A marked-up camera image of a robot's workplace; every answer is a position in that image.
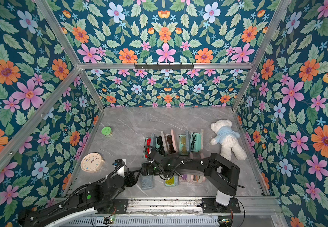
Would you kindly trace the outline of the grey case with white glasses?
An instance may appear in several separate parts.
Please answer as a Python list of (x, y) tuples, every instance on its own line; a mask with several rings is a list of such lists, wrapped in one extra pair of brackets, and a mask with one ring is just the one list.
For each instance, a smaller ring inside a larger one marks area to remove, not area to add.
[(141, 177), (141, 189), (149, 190), (154, 187), (153, 176), (142, 176)]

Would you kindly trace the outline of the grey case with red glasses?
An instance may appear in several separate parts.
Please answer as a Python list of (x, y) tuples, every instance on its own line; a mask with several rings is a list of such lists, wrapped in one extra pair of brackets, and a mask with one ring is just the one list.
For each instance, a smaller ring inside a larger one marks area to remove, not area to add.
[(145, 139), (143, 159), (148, 158), (148, 154), (151, 153), (152, 147), (156, 147), (156, 136), (154, 133), (152, 133), (150, 137), (147, 137)]

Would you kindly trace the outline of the grey case with yellow glasses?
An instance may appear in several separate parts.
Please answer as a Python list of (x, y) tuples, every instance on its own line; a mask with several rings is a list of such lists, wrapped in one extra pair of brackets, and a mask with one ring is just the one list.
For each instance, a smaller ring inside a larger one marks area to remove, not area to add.
[(165, 186), (172, 187), (172, 186), (177, 186), (178, 185), (178, 177), (174, 176), (170, 179), (165, 180)]

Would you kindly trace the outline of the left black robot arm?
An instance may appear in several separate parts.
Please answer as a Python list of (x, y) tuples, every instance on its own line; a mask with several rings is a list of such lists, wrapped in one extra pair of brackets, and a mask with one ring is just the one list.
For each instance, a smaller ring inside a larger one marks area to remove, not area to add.
[(108, 215), (105, 224), (112, 224), (115, 214), (123, 214), (127, 210), (128, 200), (118, 199), (118, 195), (138, 182), (141, 170), (118, 173), (123, 163), (107, 177), (96, 182), (87, 183), (77, 188), (64, 201), (48, 208), (32, 211), (24, 210), (18, 216), (18, 224), (22, 227), (60, 227), (68, 222), (93, 214)]

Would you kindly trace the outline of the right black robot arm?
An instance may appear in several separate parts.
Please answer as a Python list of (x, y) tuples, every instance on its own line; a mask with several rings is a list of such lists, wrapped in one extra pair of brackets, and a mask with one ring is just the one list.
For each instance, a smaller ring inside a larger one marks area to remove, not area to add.
[(164, 156), (151, 145), (144, 147), (148, 163), (142, 167), (143, 176), (161, 176), (170, 180), (174, 176), (196, 175), (205, 177), (218, 193), (216, 203), (229, 206), (236, 196), (240, 167), (220, 154), (211, 153), (207, 158), (192, 159), (178, 154)]

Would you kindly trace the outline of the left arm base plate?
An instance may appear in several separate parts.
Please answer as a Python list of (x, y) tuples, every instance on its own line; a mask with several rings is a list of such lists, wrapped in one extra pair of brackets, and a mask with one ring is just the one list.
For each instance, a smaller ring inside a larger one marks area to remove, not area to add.
[(111, 201), (99, 202), (94, 206), (98, 214), (126, 214), (129, 205), (128, 199), (114, 199)]

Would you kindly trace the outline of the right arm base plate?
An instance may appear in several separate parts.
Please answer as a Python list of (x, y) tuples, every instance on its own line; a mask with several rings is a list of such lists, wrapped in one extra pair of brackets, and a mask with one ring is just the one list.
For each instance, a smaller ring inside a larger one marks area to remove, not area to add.
[(230, 198), (228, 206), (216, 202), (215, 198), (202, 198), (198, 207), (202, 208), (203, 213), (241, 213), (241, 205), (237, 198)]

